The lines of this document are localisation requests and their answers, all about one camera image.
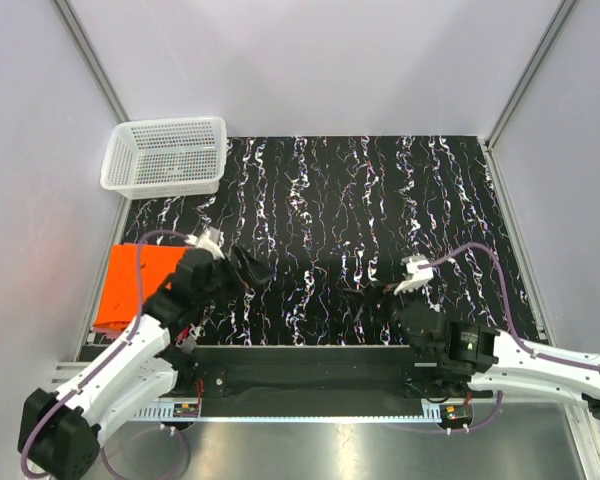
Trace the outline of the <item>orange t shirt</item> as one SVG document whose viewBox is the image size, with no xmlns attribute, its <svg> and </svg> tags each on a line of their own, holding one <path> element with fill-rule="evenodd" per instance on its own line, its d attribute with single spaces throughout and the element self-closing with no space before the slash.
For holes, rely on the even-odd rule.
<svg viewBox="0 0 600 480">
<path fill-rule="evenodd" d="M 143 300 L 159 287 L 168 274 L 175 270 L 186 247 L 144 245 L 140 257 Z M 110 250 L 109 265 L 96 319 L 92 325 L 96 333 L 116 338 L 134 319 L 138 311 L 135 244 L 114 245 Z"/>
</svg>

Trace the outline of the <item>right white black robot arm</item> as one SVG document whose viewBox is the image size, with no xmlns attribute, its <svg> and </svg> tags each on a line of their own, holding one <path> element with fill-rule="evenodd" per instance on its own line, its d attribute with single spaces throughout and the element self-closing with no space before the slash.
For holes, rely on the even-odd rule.
<svg viewBox="0 0 600 480">
<path fill-rule="evenodd" d="M 348 289 L 372 325 L 388 327 L 411 355 L 404 383 L 436 403 L 477 392 L 521 394 L 584 408 L 600 421 L 600 354 L 517 340 L 501 329 L 448 318 L 420 293 L 391 285 Z"/>
</svg>

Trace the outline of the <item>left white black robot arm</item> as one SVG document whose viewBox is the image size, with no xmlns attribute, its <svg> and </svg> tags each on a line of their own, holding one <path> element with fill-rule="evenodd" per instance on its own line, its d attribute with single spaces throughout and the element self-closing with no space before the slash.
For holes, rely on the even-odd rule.
<svg viewBox="0 0 600 480">
<path fill-rule="evenodd" d="M 17 444 L 22 473 L 82 478 L 112 434 L 142 407 L 194 388 L 196 372 L 174 345 L 194 318 L 209 304 L 231 301 L 271 278 L 271 269 L 239 245 L 224 254 L 203 239 L 187 249 L 98 357 L 55 390 L 38 388 L 26 398 Z"/>
</svg>

